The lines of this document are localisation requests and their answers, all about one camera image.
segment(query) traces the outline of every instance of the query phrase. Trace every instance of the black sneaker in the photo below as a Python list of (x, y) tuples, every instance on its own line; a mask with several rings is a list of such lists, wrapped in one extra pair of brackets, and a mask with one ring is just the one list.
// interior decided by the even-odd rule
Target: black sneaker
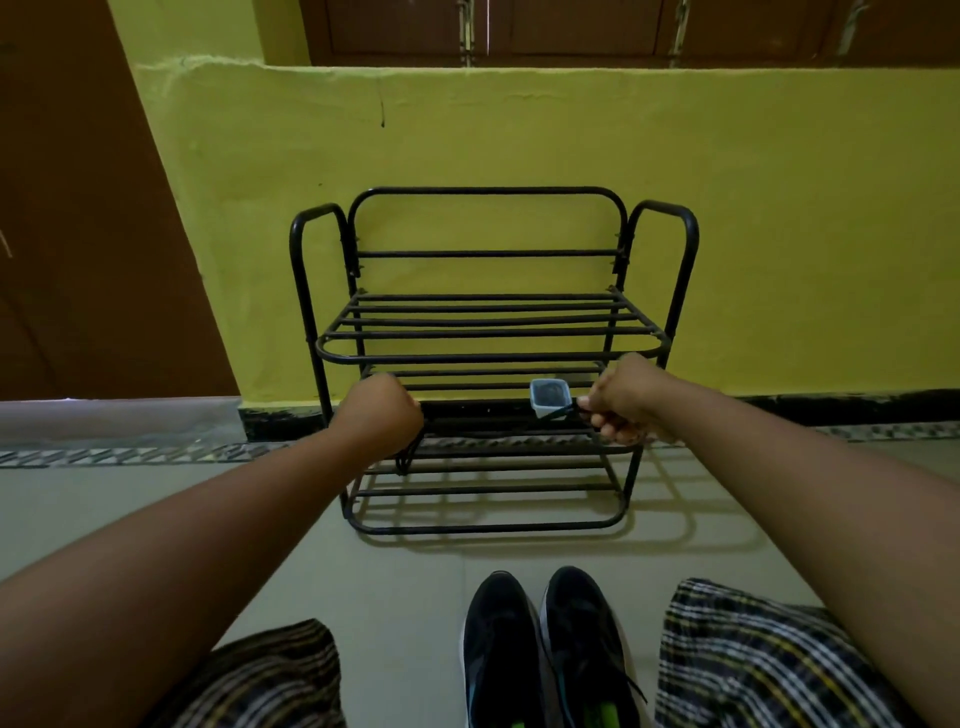
[(575, 567), (550, 579), (540, 606), (543, 648), (569, 728), (637, 728), (642, 708), (627, 675), (616, 617), (600, 587)]
[(512, 574), (495, 571), (473, 595), (460, 660), (468, 728), (544, 728), (536, 612)]

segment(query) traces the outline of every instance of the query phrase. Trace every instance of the shoe rack shelf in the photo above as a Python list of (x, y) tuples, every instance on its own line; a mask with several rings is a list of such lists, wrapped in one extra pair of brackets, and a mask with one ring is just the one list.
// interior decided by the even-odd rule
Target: shoe rack shelf
[[(608, 249), (523, 250), (359, 248), (356, 219), (365, 201), (377, 196), (420, 195), (600, 196), (611, 201), (618, 215), (617, 245)], [(636, 224), (648, 210), (680, 218), (684, 223), (684, 256), (663, 327), (623, 294)], [(307, 223), (327, 215), (335, 218), (339, 228), (349, 298), (320, 332), (303, 265), (302, 239)], [(290, 230), (290, 259), (324, 422), (329, 423), (333, 416), (324, 363), (356, 366), (360, 376), (389, 372), (399, 377), (415, 397), (425, 394), (448, 398), (422, 401), (426, 424), (412, 460), (401, 464), (398, 457), (395, 463), (380, 463), (341, 494), (344, 518), (356, 530), (375, 536), (585, 530), (618, 523), (630, 506), (643, 447), (606, 443), (577, 415), (555, 421), (537, 420), (527, 397), (529, 381), (536, 376), (560, 376), (575, 393), (586, 390), (610, 361), (625, 353), (615, 345), (624, 336), (647, 337), (653, 346), (640, 353), (665, 368), (698, 244), (697, 220), (686, 207), (647, 200), (628, 214), (620, 198), (605, 187), (375, 187), (361, 193), (346, 214), (336, 204), (298, 214)], [(472, 258), (496, 258), (515, 271), (517, 265), (536, 263), (537, 258), (598, 256), (611, 261), (612, 283), (605, 290), (583, 293), (402, 295), (368, 292), (357, 284), (362, 260), (374, 265), (381, 258), (461, 258), (467, 264)], [(602, 347), (589, 345), (599, 342), (600, 337)], [(444, 342), (454, 339), (467, 340), (470, 346), (445, 352), (449, 347)], [(532, 347), (531, 340), (537, 340), (539, 346)], [(348, 342), (350, 353), (341, 352), (344, 345), (338, 346), (338, 342), (344, 341)], [(524, 351), (511, 352), (514, 347), (510, 343), (520, 341), (524, 346), (516, 346), (516, 350)], [(417, 352), (409, 353), (412, 348)], [(529, 351), (531, 348), (542, 351)], [(620, 453), (630, 454), (630, 465), (622, 480), (610, 460), (611, 455)], [(583, 469), (600, 469), (607, 481), (543, 485), (539, 480), (524, 484), (417, 478), (427, 473)], [(377, 485), (376, 477), (387, 474), (409, 477), (396, 485)], [(370, 525), (363, 518), (365, 505), (377, 498), (389, 498), (381, 501), (384, 503), (402, 504), (408, 498), (455, 495), (596, 492), (609, 494), (613, 499), (616, 510), (612, 516), (583, 521), (404, 523), (402, 507), (398, 505), (391, 525)]]

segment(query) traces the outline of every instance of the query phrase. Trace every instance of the hand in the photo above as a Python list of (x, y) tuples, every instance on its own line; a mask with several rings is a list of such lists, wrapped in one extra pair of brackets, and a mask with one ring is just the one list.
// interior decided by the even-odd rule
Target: hand
[(608, 367), (588, 395), (577, 399), (589, 415), (590, 424), (618, 445), (636, 445), (658, 437), (677, 438), (654, 414), (663, 391), (679, 382), (638, 353), (624, 354), (615, 367)]
[(393, 375), (379, 374), (354, 384), (337, 407), (330, 430), (356, 443), (372, 463), (409, 445), (423, 427), (420, 404)]

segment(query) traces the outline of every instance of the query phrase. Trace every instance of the gray tile floor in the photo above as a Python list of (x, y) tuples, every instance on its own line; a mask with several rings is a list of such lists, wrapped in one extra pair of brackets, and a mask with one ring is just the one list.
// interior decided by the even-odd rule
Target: gray tile floor
[[(960, 441), (876, 448), (960, 480)], [(0, 470), (0, 578), (225, 464)], [(540, 510), (590, 509), (585, 498)], [(423, 510), (475, 518), (463, 503)], [(485, 509), (480, 518), (502, 515)], [(756, 523), (685, 449), (645, 456), (625, 528), (606, 536), (418, 539), (371, 543), (335, 511), (309, 532), (226, 639), (317, 617), (333, 630), (354, 726), (450, 726), (463, 720), (457, 642), (473, 591), (513, 572), (535, 603), (553, 571), (588, 570), (617, 610), (637, 681), (655, 693), (660, 621), (676, 584), (702, 576), (761, 595), (816, 603)]]

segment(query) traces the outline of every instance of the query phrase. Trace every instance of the small plastic container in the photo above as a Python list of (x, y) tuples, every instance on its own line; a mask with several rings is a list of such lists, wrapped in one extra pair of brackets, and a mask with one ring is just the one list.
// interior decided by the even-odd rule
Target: small plastic container
[(562, 379), (533, 379), (530, 382), (530, 406), (538, 418), (571, 404), (570, 386)]

